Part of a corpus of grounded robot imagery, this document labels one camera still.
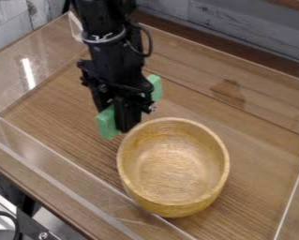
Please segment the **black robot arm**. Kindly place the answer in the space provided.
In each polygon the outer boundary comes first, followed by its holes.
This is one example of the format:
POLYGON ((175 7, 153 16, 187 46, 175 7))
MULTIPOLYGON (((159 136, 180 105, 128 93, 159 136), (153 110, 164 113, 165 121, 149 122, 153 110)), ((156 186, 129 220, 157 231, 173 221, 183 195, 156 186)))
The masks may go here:
POLYGON ((91 91, 101 135, 112 138, 152 112, 156 82, 143 75, 152 42, 148 30, 131 19, 135 0, 71 0, 81 23, 81 41, 89 58, 77 61, 81 84, 91 91))

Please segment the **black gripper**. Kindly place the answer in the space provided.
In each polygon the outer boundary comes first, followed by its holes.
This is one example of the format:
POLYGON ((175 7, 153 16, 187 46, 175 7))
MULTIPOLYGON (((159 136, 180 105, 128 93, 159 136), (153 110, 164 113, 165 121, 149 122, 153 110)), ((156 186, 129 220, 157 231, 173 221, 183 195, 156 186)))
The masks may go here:
POLYGON ((85 34, 89 59, 77 61, 83 85, 91 91, 97 112, 111 101, 116 129, 127 133, 141 122, 141 114, 151 114, 153 86, 143 75, 144 52, 140 34, 97 37, 85 34))

